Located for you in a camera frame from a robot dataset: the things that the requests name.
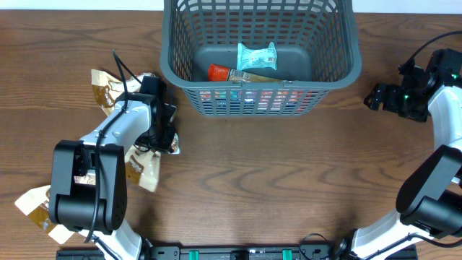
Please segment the colourful tissue pack box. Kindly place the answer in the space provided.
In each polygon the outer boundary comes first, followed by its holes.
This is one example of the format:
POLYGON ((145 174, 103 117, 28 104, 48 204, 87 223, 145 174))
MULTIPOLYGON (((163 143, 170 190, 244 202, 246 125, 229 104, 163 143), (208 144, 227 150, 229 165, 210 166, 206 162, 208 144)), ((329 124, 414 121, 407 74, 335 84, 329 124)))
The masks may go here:
POLYGON ((291 116, 306 111, 314 92, 301 90, 200 91, 197 105, 206 115, 217 116, 291 116))

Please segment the orange cracker sleeve package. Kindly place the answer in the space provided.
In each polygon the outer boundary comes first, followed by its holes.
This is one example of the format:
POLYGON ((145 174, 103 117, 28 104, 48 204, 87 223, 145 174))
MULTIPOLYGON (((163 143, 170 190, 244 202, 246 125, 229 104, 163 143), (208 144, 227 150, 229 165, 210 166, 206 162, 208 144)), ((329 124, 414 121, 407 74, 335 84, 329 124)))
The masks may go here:
POLYGON ((216 64, 210 65, 208 80, 210 82, 280 82, 280 79, 264 77, 216 64))

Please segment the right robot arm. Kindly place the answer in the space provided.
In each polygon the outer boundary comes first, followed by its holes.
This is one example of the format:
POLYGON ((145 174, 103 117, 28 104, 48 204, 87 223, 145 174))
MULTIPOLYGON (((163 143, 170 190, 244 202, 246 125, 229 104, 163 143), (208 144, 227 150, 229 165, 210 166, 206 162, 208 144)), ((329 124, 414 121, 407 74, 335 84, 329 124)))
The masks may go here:
POLYGON ((461 53, 432 53, 426 69, 410 59, 399 68, 400 85, 377 84, 364 99, 416 122, 432 119, 434 152, 404 181, 392 212, 343 238, 332 259, 417 259, 416 243, 442 248, 461 237, 461 53))

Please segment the tan snack pouch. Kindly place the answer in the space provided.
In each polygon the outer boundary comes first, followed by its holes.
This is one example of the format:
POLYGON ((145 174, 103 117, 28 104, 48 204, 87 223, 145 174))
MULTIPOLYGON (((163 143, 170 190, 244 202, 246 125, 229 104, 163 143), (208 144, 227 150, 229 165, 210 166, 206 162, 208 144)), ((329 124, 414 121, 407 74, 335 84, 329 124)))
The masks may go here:
POLYGON ((125 154, 127 179, 143 189, 154 192, 160 179, 160 160, 163 154, 180 154, 177 133, 173 135, 167 149, 161 149, 153 137, 142 136, 125 154))
MULTIPOLYGON (((151 72, 144 72, 131 77, 126 83, 129 92, 138 92, 141 88, 140 81, 145 77, 154 77, 151 72)), ((96 69, 91 70, 92 91, 96 103, 102 108, 104 113, 109 116, 114 111, 116 99, 123 94, 124 88, 121 80, 116 79, 105 71, 96 69)))
POLYGON ((62 224, 56 224, 49 217, 51 185, 39 186, 26 191, 14 205, 31 220, 40 230, 55 242, 62 245, 75 234, 62 224))

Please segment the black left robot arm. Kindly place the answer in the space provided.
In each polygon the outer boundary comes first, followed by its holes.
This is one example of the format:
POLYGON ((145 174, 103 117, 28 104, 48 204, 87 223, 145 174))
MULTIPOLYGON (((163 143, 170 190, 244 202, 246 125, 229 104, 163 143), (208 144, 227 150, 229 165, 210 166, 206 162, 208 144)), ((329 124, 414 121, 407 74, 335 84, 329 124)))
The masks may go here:
POLYGON ((87 232, 106 259, 152 259, 152 244, 125 219, 125 156, 134 145, 172 152, 176 112, 165 102, 166 84, 144 77, 138 92, 124 91, 115 110, 78 141, 54 148, 48 214, 52 223, 87 232))

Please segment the light teal tissue packet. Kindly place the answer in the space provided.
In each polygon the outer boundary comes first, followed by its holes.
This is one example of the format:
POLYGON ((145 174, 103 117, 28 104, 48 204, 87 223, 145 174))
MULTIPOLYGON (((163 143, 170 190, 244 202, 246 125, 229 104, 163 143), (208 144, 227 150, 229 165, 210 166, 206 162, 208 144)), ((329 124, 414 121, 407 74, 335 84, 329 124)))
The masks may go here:
POLYGON ((242 43, 237 45, 237 70, 265 68, 277 70, 277 51, 273 42, 262 49, 251 49, 242 43))

